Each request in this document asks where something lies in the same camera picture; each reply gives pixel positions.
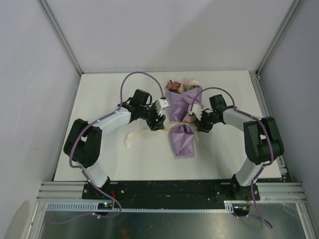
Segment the pink wrapping paper sheet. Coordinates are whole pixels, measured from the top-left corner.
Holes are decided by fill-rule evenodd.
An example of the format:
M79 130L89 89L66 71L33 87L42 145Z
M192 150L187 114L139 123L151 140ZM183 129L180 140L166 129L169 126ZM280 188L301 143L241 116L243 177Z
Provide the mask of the pink wrapping paper sheet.
M167 90L169 107L169 137L173 151L177 157L193 158L195 131L193 123L195 117L188 115L191 104L201 104L202 87L183 92L182 86L179 93Z

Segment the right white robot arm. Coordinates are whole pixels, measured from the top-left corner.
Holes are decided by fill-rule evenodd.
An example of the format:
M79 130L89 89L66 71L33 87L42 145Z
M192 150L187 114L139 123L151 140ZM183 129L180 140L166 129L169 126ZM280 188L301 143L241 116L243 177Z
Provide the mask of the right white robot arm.
M255 196L258 190L254 184L263 170L284 153L284 145L273 117L258 118L228 106L222 95L209 98L211 108L203 110L193 103L188 114L195 116L198 132L209 133L217 123L231 125L244 133L246 160L240 170L233 175L227 190L236 200Z

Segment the dark pink rose stem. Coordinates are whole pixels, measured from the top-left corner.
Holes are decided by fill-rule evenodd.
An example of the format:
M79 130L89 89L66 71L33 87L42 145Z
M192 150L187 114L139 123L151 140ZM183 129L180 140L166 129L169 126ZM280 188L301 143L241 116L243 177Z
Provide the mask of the dark pink rose stem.
M181 83L177 81L168 80L166 89L170 92L179 93L179 89L181 87Z

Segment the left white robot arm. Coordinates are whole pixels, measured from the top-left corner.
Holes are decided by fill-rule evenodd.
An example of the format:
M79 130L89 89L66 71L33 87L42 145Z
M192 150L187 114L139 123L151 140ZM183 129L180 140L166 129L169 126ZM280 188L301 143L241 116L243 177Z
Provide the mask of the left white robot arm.
M69 156L72 168L82 170L89 182L94 184L93 194L99 199L109 196L110 186L108 173L102 169L101 151L103 136L115 129L135 120L145 120L152 131L164 129L164 109L170 106L166 97L155 102L147 102L152 96L137 89L134 95L118 104L115 111L92 122L83 119L74 121L69 135L64 143L63 152Z

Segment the light pink rose stem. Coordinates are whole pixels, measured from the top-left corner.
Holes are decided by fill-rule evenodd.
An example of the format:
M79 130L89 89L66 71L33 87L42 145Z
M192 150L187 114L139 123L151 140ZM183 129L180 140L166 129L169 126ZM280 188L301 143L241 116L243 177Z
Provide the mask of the light pink rose stem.
M200 83L194 79L189 80L189 79L183 78L181 80L181 84L182 84L183 92L201 87Z

